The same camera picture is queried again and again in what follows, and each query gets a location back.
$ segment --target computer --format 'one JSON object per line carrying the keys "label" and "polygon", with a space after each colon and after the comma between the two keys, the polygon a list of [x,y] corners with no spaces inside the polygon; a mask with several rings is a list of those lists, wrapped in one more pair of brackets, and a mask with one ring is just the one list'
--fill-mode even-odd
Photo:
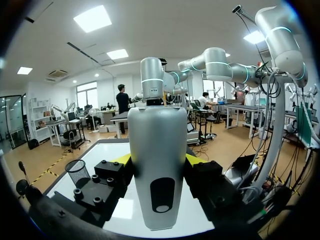
{"label": "computer", "polygon": [[199,108],[194,102],[190,102],[190,105],[192,106],[192,108],[196,111],[201,111],[201,112],[207,112],[208,110],[205,109],[201,109]]}
{"label": "computer", "polygon": [[74,112],[68,112],[68,118],[69,118],[69,121],[75,120],[76,119],[75,113]]}
{"label": "computer", "polygon": [[74,112],[68,112],[69,123],[77,123],[79,120],[76,119]]}

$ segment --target black block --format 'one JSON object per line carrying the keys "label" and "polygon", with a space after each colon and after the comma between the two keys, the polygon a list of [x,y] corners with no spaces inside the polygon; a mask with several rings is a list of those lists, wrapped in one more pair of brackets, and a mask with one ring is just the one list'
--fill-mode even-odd
{"label": "black block", "polygon": [[122,177],[124,170],[125,167],[122,163],[115,164],[114,162],[109,161],[106,163],[101,161],[94,167],[95,174],[101,179],[119,179]]}

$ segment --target man in black shirt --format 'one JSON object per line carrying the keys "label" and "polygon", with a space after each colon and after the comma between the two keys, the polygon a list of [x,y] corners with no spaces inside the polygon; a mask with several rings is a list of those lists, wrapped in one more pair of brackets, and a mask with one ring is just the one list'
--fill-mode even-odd
{"label": "man in black shirt", "polygon": [[[129,111],[128,104],[132,104],[131,98],[128,94],[125,93],[125,85],[120,84],[118,85],[119,93],[116,96],[116,101],[119,105],[119,114]],[[125,134],[125,125],[123,122],[120,122],[120,130],[122,134]]]}

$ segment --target ceiling light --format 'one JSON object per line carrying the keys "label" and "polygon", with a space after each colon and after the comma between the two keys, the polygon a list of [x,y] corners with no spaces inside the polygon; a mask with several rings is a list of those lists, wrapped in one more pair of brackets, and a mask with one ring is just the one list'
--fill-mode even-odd
{"label": "ceiling light", "polygon": [[20,74],[20,75],[28,75],[31,71],[32,71],[33,68],[31,67],[24,67],[24,66],[21,66],[19,71],[16,73],[16,74]]}
{"label": "ceiling light", "polygon": [[123,59],[129,57],[127,51],[125,49],[110,51],[106,53],[112,60],[115,59]]}
{"label": "ceiling light", "polygon": [[108,13],[103,5],[96,6],[88,11],[85,11],[73,20],[86,32],[103,28],[112,24]]}
{"label": "ceiling light", "polygon": [[243,38],[247,40],[249,43],[258,44],[265,40],[265,37],[262,35],[260,31],[254,31]]}

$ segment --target chair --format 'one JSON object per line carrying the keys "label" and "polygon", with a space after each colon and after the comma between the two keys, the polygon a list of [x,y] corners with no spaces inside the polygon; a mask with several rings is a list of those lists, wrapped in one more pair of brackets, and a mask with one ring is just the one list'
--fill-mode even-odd
{"label": "chair", "polygon": [[77,136],[77,130],[76,129],[65,131],[63,133],[63,138],[66,141],[61,142],[61,145],[64,146],[64,147],[70,147],[70,151],[71,152],[72,152],[72,149],[75,149],[75,148],[80,150],[80,147],[75,147],[75,145],[76,145],[76,136]]}
{"label": "chair", "polygon": [[217,136],[217,134],[212,132],[212,123],[214,123],[214,124],[219,124],[220,123],[220,112],[219,111],[217,112],[216,117],[214,117],[212,115],[207,117],[206,121],[210,123],[209,136],[210,136],[211,139],[214,139]]}
{"label": "chair", "polygon": [[194,100],[194,103],[195,103],[195,105],[197,105],[198,107],[201,107],[201,104],[200,104],[199,100],[195,99],[195,100]]}

